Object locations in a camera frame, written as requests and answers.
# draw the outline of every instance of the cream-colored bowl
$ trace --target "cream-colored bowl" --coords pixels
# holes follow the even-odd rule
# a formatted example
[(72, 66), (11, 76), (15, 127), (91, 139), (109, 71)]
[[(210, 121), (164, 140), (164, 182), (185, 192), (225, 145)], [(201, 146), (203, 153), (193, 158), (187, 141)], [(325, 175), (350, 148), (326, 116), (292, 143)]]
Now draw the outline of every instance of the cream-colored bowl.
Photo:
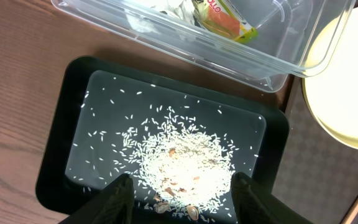
[[(314, 41), (306, 64), (324, 57), (337, 19)], [(311, 114), (335, 139), (358, 149), (358, 8), (352, 11), (327, 69), (303, 80), (303, 93)]]

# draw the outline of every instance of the plastic container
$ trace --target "plastic container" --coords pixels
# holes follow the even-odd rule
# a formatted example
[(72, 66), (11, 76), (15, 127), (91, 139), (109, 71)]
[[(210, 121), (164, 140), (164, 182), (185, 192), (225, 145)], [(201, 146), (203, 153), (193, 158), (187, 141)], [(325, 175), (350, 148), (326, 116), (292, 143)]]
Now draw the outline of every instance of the plastic container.
[[(58, 9), (111, 32), (262, 91), (281, 89), (289, 73), (317, 75), (331, 58), (356, 0), (232, 0), (258, 37), (239, 44), (131, 0), (52, 0)], [(156, 32), (134, 31), (128, 19)], [(321, 58), (307, 62), (320, 31), (335, 21)]]

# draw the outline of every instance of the brown wooden surface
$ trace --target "brown wooden surface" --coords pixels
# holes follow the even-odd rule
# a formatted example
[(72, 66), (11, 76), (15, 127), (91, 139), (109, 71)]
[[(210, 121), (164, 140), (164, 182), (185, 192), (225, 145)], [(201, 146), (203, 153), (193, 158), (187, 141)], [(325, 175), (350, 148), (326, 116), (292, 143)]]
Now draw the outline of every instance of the brown wooden surface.
[(67, 64), (95, 55), (184, 82), (284, 107), (255, 89), (106, 32), (55, 9), (49, 0), (0, 0), (0, 223), (57, 223), (35, 182)]

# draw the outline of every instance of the snack wrapper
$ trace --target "snack wrapper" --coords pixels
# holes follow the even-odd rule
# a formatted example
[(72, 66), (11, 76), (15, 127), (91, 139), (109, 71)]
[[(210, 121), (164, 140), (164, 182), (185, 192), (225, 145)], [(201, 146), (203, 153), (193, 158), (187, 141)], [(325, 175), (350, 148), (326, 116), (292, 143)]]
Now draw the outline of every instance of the snack wrapper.
[(242, 44), (258, 35), (256, 28), (240, 15), (229, 0), (192, 1), (194, 15), (205, 29)]

